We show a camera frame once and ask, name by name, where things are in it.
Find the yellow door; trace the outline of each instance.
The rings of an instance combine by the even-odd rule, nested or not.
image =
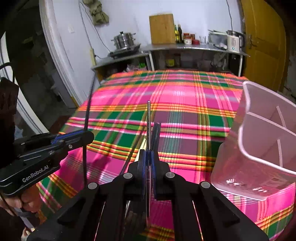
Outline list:
[[[249,80],[278,91],[286,60],[282,19],[264,0],[241,0],[246,25],[246,68]]]

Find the utensil holder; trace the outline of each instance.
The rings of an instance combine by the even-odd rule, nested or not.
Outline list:
[[[265,200],[296,181],[296,105],[245,81],[233,126],[219,147],[211,183]]]

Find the metal rivet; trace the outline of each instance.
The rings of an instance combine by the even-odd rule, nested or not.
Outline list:
[[[167,173],[165,174],[165,176],[166,176],[167,178],[173,178],[173,177],[175,176],[175,174],[174,174],[173,172],[167,172]]]
[[[131,173],[127,172],[127,173],[123,174],[123,177],[125,179],[131,179],[133,177],[133,175]]]
[[[202,182],[201,185],[202,185],[203,188],[209,188],[211,186],[211,184],[208,183],[208,182]]]
[[[90,183],[90,184],[87,185],[87,187],[89,189],[96,189],[97,186],[98,186],[98,184],[96,184],[96,183]]]

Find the glass cup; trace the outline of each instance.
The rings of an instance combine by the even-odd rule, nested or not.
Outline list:
[[[200,45],[205,45],[205,44],[207,44],[206,36],[200,36]]]

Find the kettle handle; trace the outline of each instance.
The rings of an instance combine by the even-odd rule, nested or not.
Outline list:
[[[237,33],[237,35],[238,35],[238,37],[239,37],[239,42],[241,41],[241,39],[240,39],[240,36],[242,37],[242,45],[240,46],[240,47],[244,47],[245,46],[245,36],[244,36],[244,34],[241,34],[241,33]]]

